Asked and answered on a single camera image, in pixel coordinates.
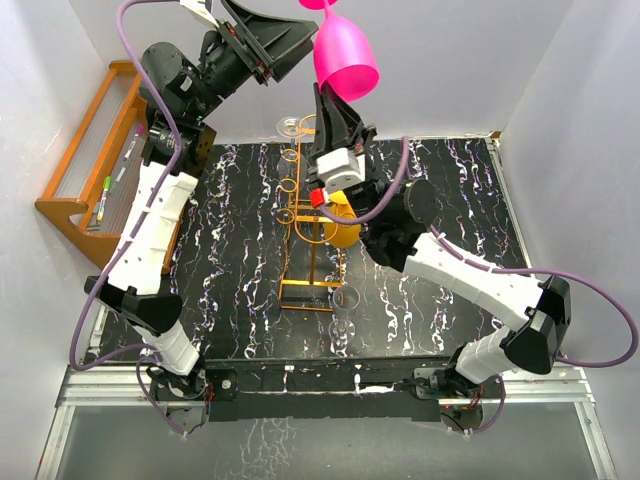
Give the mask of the magenta plastic wine glass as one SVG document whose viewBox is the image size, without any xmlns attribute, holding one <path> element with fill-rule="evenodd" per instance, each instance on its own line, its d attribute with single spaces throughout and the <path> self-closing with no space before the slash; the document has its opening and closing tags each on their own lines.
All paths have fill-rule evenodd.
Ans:
<svg viewBox="0 0 640 480">
<path fill-rule="evenodd" d="M 335 1 L 300 0 L 309 10 L 323 10 L 313 49 L 313 61 L 320 87 L 328 84 L 345 102 L 371 93 L 380 72 L 371 44 L 352 21 L 333 10 Z"/>
</svg>

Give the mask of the grey clear wine glass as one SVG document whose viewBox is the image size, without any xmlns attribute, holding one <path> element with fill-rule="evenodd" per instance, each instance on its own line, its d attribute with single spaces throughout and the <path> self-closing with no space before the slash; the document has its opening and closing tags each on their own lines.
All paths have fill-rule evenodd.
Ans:
<svg viewBox="0 0 640 480">
<path fill-rule="evenodd" d="M 284 138 L 281 156 L 277 166 L 281 179 L 296 179 L 297 172 L 300 172 L 302 179 L 306 178 L 307 162 L 303 154 L 298 153 L 298 147 L 300 146 L 300 140 L 302 138 L 299 127 L 300 119 L 292 116 L 282 118 L 276 126 L 277 132 Z"/>
</svg>

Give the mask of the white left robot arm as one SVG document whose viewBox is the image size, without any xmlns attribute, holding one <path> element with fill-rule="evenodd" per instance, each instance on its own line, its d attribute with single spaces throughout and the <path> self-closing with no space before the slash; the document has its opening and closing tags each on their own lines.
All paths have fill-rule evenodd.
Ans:
<svg viewBox="0 0 640 480">
<path fill-rule="evenodd" d="M 187 200 L 204 168 L 214 131 L 205 119 L 247 80 L 281 81 L 313 49 L 318 25 L 267 16 L 236 1 L 215 18 L 208 1 L 182 7 L 209 25 L 198 61 L 157 42 L 137 61 L 139 93 L 147 103 L 148 137 L 132 207 L 111 260 L 85 288 L 127 321 L 158 364 L 150 374 L 174 395 L 194 399 L 205 390 L 201 355 L 179 320 L 179 295 L 160 290 L 165 256 Z"/>
</svg>

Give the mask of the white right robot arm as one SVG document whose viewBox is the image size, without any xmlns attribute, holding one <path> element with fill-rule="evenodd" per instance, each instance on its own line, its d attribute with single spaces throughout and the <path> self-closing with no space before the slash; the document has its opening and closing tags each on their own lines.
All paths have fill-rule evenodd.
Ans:
<svg viewBox="0 0 640 480">
<path fill-rule="evenodd" d="M 307 182 L 310 201 L 332 222 L 362 226 L 359 239 L 378 265 L 434 282 L 499 318 L 499 330 L 458 347 L 446 366 L 416 381 L 422 391 L 478 395 L 509 370 L 552 370 L 570 323 L 570 287 L 509 273 L 437 232 L 434 186 L 409 172 L 404 149 L 392 180 L 371 159 L 376 135 L 327 83 L 313 86 L 316 121 Z"/>
</svg>

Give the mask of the orange plastic wine glass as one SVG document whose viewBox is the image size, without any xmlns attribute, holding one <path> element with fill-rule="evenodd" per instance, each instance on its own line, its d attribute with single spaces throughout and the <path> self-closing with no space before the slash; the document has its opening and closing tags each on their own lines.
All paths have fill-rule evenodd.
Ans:
<svg viewBox="0 0 640 480">
<path fill-rule="evenodd" d="M 351 205 L 349 204 L 345 194 L 342 191 L 332 193 L 329 196 L 330 205 L 329 212 L 343 219 L 354 219 L 356 217 Z M 336 248 L 349 248 L 359 241 L 361 226 L 344 225 L 338 223 L 326 223 L 324 225 L 324 234 L 328 243 Z"/>
</svg>

